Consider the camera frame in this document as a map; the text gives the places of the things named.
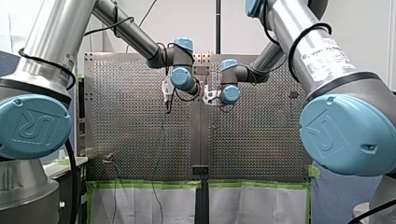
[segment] white wall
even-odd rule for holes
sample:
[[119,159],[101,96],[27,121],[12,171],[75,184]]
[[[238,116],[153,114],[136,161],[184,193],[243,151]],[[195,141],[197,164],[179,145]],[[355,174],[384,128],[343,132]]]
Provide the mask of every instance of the white wall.
[[330,0],[323,21],[332,36],[361,70],[376,72],[389,84],[393,60],[389,57],[394,34],[393,0]]
[[[151,1],[120,0],[119,5],[140,22]],[[333,28],[333,37],[359,69],[374,71],[396,89],[392,78],[395,16],[393,0],[330,0],[323,21]],[[214,0],[159,0],[143,24],[155,40],[175,37],[193,39],[195,51],[215,51]],[[245,14],[245,0],[222,1],[222,53],[259,54],[268,39],[260,22]],[[126,44],[111,32],[104,34],[104,50],[125,52]]]
[[[140,23],[151,0],[119,0],[119,6]],[[165,45],[176,37],[189,37],[195,51],[215,49],[215,6],[213,0],[158,0],[144,21],[142,29],[155,42]],[[125,52],[126,44],[114,37],[112,31],[104,33],[104,51]]]

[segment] white label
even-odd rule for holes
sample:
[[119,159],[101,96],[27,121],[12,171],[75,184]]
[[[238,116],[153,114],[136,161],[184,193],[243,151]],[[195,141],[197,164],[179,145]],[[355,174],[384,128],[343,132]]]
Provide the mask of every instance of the white label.
[[322,44],[303,54],[301,59],[315,81],[321,81],[333,74],[344,74],[356,69],[337,43],[330,38],[321,39]]
[[[66,55],[64,56],[64,62],[62,63],[62,66],[71,72],[73,70],[75,62],[76,62],[76,58],[71,53],[66,53]],[[69,80],[69,75],[67,75],[66,72],[61,70],[61,73],[58,76],[58,78],[62,81],[64,85],[67,85],[67,82]]]

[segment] blue joint cap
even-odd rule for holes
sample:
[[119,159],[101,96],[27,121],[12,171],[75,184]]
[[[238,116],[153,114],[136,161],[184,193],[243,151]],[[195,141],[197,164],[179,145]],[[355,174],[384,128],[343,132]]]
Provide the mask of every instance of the blue joint cap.
[[221,62],[221,71],[238,65],[238,61],[234,59],[227,59]]
[[189,70],[184,67],[177,67],[172,71],[171,82],[181,91],[189,91],[195,84],[195,80]]
[[44,95],[26,94],[0,104],[0,156],[32,160],[58,150],[70,134],[66,107]]
[[194,52],[194,46],[192,44],[192,40],[189,38],[185,38],[185,37],[176,38],[174,43],[181,46],[183,49]]
[[396,129],[367,102],[343,94],[322,95],[300,117],[308,154],[339,175],[385,175],[396,167]]
[[262,0],[246,0],[245,11],[247,13],[247,16],[251,18],[258,18],[261,5]]
[[220,95],[220,100],[224,105],[234,105],[239,98],[241,98],[241,91],[236,86],[227,86]]

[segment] black cable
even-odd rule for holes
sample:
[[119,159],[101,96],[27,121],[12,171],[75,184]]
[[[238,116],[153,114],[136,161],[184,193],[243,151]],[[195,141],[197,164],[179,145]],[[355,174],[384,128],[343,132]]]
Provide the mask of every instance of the black cable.
[[268,32],[268,27],[267,27],[267,7],[268,7],[268,0],[264,0],[263,5],[262,5],[262,26],[264,27],[264,32],[265,35],[268,37],[271,42],[274,44],[279,45],[279,42],[277,42],[275,39],[273,39]]
[[175,96],[175,91],[176,91],[176,88],[174,88],[174,90],[172,92],[170,102],[166,102],[166,114],[172,113],[172,104],[173,104],[173,98]]
[[393,201],[390,201],[390,202],[388,202],[388,203],[384,203],[384,204],[382,204],[382,205],[379,205],[377,208],[373,208],[372,210],[370,210],[370,211],[368,211],[368,212],[366,212],[366,213],[363,213],[363,214],[361,214],[361,215],[358,216],[358,217],[353,218],[353,219],[352,219],[350,222],[348,222],[347,224],[359,224],[359,223],[361,223],[361,220],[363,220],[363,219],[365,219],[365,218],[367,218],[367,217],[369,217],[369,216],[372,216],[372,215],[374,215],[375,213],[378,213],[378,212],[381,212],[381,211],[383,211],[383,210],[385,210],[385,209],[388,209],[388,208],[390,208],[390,207],[392,207],[392,206],[394,206],[394,205],[396,205],[396,199],[393,200]]
[[74,85],[76,85],[76,77],[75,77],[75,75],[71,71],[69,71],[67,68],[65,68],[65,67],[63,67],[63,66],[61,66],[61,65],[59,65],[57,63],[53,63],[53,62],[44,60],[42,58],[29,56],[29,55],[25,54],[23,51],[24,51],[24,48],[20,49],[18,51],[18,53],[21,55],[21,57],[26,58],[26,59],[30,59],[30,60],[33,60],[33,61],[36,61],[36,62],[39,62],[39,63],[46,63],[46,64],[49,64],[49,65],[52,65],[54,67],[57,67],[57,68],[61,69],[62,72],[64,72],[67,75],[69,75],[72,78],[72,83],[66,88],[67,90],[72,89],[74,87]]
[[113,212],[113,218],[111,223],[114,224],[114,221],[116,220],[116,214],[117,214],[117,178],[114,180],[114,212]]
[[134,21],[134,17],[128,17],[128,18],[126,18],[126,19],[124,19],[124,20],[122,20],[122,21],[119,21],[119,22],[117,22],[117,23],[114,23],[114,24],[109,25],[109,26],[104,27],[104,28],[100,28],[100,29],[96,29],[96,30],[91,30],[91,31],[85,33],[84,36],[91,35],[91,34],[93,34],[93,33],[97,33],[97,32],[101,32],[101,31],[105,31],[105,30],[114,28],[114,27],[116,27],[116,26],[118,26],[118,25],[120,25],[120,24],[122,24],[123,22],[126,22],[126,21],[128,21],[128,20],[131,20],[131,22],[133,22],[133,21]]
[[177,91],[175,91],[177,98],[180,99],[180,100],[183,101],[183,102],[192,102],[192,101],[194,101],[196,98],[198,98],[199,95],[201,94],[201,87],[199,86],[199,81],[198,81],[197,79],[195,79],[195,81],[196,81],[196,83],[197,83],[198,92],[197,92],[192,98],[190,98],[190,99],[184,99],[184,98],[180,97],[180,95],[178,94]]
[[[114,2],[114,11],[114,24],[117,24],[119,21],[119,4],[117,2]],[[120,38],[117,34],[117,26],[114,27],[114,36]]]
[[120,170],[117,167],[116,162],[114,161],[114,157],[111,158],[111,163],[113,164],[114,171],[116,172],[116,178],[114,180],[114,212],[113,212],[113,218],[112,218],[112,224],[114,224],[114,221],[116,220],[116,214],[117,214],[117,180],[121,182],[120,178]]
[[157,45],[163,48],[163,54],[161,55],[161,59],[163,60],[163,64],[165,65],[165,75],[168,76],[169,74],[168,50],[166,49],[166,46],[163,43],[158,42]]
[[165,116],[166,115],[163,114],[163,118],[162,118],[162,121],[161,121],[161,127],[163,128],[163,146],[162,146],[162,149],[161,149],[161,153],[158,156],[157,161],[155,162],[155,167],[154,167],[154,170],[153,170],[152,176],[151,176],[151,187],[152,187],[152,190],[153,190],[153,193],[154,193],[155,200],[157,201],[158,205],[160,206],[161,224],[163,224],[163,205],[161,204],[160,199],[158,199],[157,191],[155,190],[155,187],[154,187],[154,177],[155,177],[155,174],[157,173],[158,167],[160,165],[160,161],[163,158],[163,153],[165,152],[165,143],[166,143],[166,131],[165,131],[165,126],[164,126]]
[[219,110],[220,110],[221,112],[225,113],[225,114],[228,114],[228,113],[230,113],[231,111],[233,111],[233,109],[235,108],[235,105],[232,105],[231,109],[229,109],[229,110],[223,109],[223,108],[225,108],[225,107],[226,107],[226,105],[219,105]]
[[285,59],[283,60],[283,62],[280,63],[277,67],[272,68],[272,69],[269,69],[269,70],[266,70],[266,71],[258,70],[258,69],[255,69],[255,68],[253,68],[253,67],[251,67],[251,70],[252,70],[253,73],[270,73],[270,72],[275,72],[277,69],[281,68],[281,67],[285,64],[285,62],[286,62],[287,59],[288,59],[288,58],[285,57]]
[[[139,27],[142,26],[143,21],[146,20],[146,17],[149,15],[150,11],[151,11],[152,8],[154,7],[154,5],[157,3],[157,1],[158,1],[158,0],[154,0],[154,1],[151,3],[151,6],[149,7],[148,11],[146,12],[146,15],[143,17],[142,21],[139,23]],[[128,53],[128,48],[129,48],[129,45],[126,46],[125,53]]]
[[297,76],[295,75],[294,72],[294,53],[297,50],[297,46],[300,43],[300,41],[306,36],[308,35],[311,31],[313,30],[317,30],[317,29],[323,29],[323,28],[327,28],[329,35],[332,34],[332,27],[324,22],[318,22],[316,24],[313,24],[311,27],[306,28],[305,30],[303,30],[300,35],[294,40],[294,42],[291,44],[290,47],[290,51],[289,51],[289,57],[288,57],[288,64],[289,64],[289,71],[291,73],[291,75],[293,76],[294,80],[296,80],[297,82],[300,82],[297,78]]
[[70,214],[70,224],[75,224],[77,220],[78,210],[79,210],[79,195],[78,195],[78,169],[76,164],[76,158],[74,156],[72,144],[70,139],[67,138],[64,143],[66,146],[67,155],[70,160],[70,171],[72,175],[72,208]]

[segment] pegboard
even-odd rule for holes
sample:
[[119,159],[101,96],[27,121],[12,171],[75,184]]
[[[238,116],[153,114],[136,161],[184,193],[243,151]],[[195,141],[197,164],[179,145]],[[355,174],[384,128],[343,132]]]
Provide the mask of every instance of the pegboard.
[[[217,71],[222,60],[248,64],[256,57],[211,55],[208,64]],[[211,88],[216,89],[219,74],[211,77]],[[306,181],[311,160],[301,143],[298,122],[305,94],[287,65],[272,72],[266,83],[239,87],[239,103],[223,109],[231,112],[209,109],[209,178]]]
[[191,106],[175,99],[165,115],[163,78],[164,69],[148,68],[135,54],[86,55],[90,180],[191,179]]
[[[219,70],[225,59],[251,63],[257,57],[195,56],[200,58],[194,66],[210,71]],[[218,73],[195,76],[202,87],[205,79],[211,89],[219,85]],[[306,181],[311,160],[298,124],[304,91],[286,65],[270,76],[256,86],[239,84],[242,97],[230,113],[199,99],[186,103],[175,97],[172,113],[165,116],[163,69],[148,68],[137,54],[87,54],[88,178],[192,179],[193,165],[208,165],[212,179]],[[104,161],[109,154],[114,162]]]

